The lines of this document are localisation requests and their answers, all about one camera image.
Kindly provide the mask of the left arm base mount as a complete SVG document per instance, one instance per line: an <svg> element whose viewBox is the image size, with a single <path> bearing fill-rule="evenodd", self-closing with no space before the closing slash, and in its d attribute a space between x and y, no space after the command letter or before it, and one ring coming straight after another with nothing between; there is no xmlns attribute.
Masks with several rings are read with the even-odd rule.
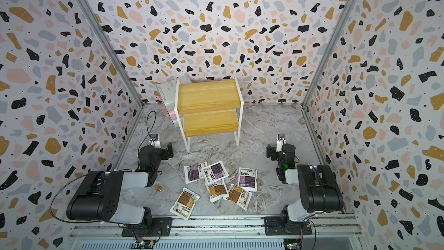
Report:
<svg viewBox="0 0 444 250"><path fill-rule="evenodd" d="M172 217L155 217L148 221L148 223L142 222L137 225L125 225L121 236L134 237L134 235L137 235L140 237L168 237L170 235L172 222Z"/></svg>

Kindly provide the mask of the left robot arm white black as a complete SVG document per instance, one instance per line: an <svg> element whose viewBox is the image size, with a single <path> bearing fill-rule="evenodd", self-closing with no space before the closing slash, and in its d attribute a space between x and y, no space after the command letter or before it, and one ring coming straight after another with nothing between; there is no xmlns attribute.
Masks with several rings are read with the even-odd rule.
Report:
<svg viewBox="0 0 444 250"><path fill-rule="evenodd" d="M120 194L125 189L153 186L160 163L172 157L171 143L165 149L147 145L139 151L139 169L135 171L93 171L87 174L68 204L68 219L151 228L150 208L125 203L120 200Z"/></svg>

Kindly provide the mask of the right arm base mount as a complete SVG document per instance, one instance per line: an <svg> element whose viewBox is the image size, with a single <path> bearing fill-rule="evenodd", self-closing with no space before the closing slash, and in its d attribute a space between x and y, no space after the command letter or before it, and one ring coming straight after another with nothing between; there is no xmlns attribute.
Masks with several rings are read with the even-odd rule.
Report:
<svg viewBox="0 0 444 250"><path fill-rule="evenodd" d="M292 222L279 216L264 217L264 227L267 236L312 235L310 223Z"/></svg>

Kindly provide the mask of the two-tier wooden white shelf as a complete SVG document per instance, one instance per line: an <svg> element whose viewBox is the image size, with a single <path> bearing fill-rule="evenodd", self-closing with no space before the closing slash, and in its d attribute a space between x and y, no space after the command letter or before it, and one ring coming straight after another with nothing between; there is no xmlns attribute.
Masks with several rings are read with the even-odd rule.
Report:
<svg viewBox="0 0 444 250"><path fill-rule="evenodd" d="M191 137L233 133L240 144L244 100L237 78L223 81L176 82L174 112L190 153Z"/></svg>

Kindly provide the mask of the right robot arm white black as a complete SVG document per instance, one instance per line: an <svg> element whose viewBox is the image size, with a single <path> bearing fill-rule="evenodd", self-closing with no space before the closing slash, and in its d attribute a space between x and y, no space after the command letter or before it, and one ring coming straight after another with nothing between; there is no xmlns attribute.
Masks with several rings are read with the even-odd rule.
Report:
<svg viewBox="0 0 444 250"><path fill-rule="evenodd" d="M268 145L266 156L277 162L278 180L299 187L299 199L281 211L281 226L307 222L317 214L342 210L342 193L330 166L296 163L296 147L283 140L275 147Z"/></svg>

